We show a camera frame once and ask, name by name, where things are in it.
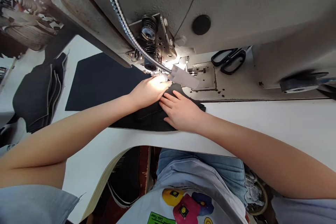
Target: black scissors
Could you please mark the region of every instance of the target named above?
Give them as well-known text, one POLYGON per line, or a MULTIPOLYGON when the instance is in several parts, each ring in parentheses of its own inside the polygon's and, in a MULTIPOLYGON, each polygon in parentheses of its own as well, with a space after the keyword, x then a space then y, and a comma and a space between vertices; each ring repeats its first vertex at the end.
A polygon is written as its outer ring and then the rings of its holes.
POLYGON ((246 58, 246 51, 243 50, 243 48, 233 48, 233 49, 228 49, 228 50, 222 50, 217 52, 215 55, 211 57, 211 62, 215 67, 218 67, 222 65, 220 68, 220 71, 224 74, 231 75, 234 74, 244 63, 246 58), (224 54, 225 56, 223 59, 216 61, 215 59, 224 54), (231 70, 227 71, 227 68, 229 68, 233 62, 239 61, 238 66, 231 70))

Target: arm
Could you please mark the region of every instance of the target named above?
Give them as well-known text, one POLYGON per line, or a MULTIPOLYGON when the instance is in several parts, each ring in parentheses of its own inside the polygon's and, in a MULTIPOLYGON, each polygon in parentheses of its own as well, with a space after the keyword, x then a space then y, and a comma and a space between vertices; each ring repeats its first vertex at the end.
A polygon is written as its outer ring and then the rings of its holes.
POLYGON ((306 153, 268 135, 201 111, 174 91, 160 105, 178 130, 202 135, 246 163, 267 184, 288 198, 336 199, 336 173, 306 153))
POLYGON ((128 95, 86 109, 29 136, 0 159, 0 187, 45 184, 62 188, 65 162, 106 127, 159 100, 171 85, 143 80, 128 95))

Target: hand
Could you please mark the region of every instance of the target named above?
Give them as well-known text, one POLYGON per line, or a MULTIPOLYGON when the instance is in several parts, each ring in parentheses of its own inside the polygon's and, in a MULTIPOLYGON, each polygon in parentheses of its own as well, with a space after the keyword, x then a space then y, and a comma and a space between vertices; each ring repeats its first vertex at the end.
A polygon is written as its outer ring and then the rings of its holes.
POLYGON ((160 98, 159 104, 169 116, 164 120, 175 129, 195 132, 205 112, 179 92, 174 90, 173 93, 177 98, 168 93, 160 98))
POLYGON ((139 110, 158 101, 171 85, 172 82, 165 82, 165 77, 162 75, 151 77, 141 81, 129 96, 139 110))

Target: forearm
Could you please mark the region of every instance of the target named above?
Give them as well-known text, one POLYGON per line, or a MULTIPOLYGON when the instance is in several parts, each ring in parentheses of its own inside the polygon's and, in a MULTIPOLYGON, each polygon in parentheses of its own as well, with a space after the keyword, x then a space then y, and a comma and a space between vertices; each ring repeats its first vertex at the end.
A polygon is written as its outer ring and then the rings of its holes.
POLYGON ((0 159, 0 168, 27 168, 65 161, 106 127, 133 113, 129 96, 86 109, 32 134, 0 159))
POLYGON ((260 132, 206 114, 196 133, 240 158, 290 198, 336 198, 336 173, 306 153, 260 132))

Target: white t-shirt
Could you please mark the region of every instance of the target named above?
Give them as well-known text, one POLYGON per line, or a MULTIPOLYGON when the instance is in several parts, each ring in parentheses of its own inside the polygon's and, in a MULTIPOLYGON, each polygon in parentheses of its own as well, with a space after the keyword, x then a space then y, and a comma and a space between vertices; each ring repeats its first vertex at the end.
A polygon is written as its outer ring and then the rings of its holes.
POLYGON ((217 171, 190 158, 171 162, 154 188, 138 199, 120 223, 247 223, 243 203, 217 171))

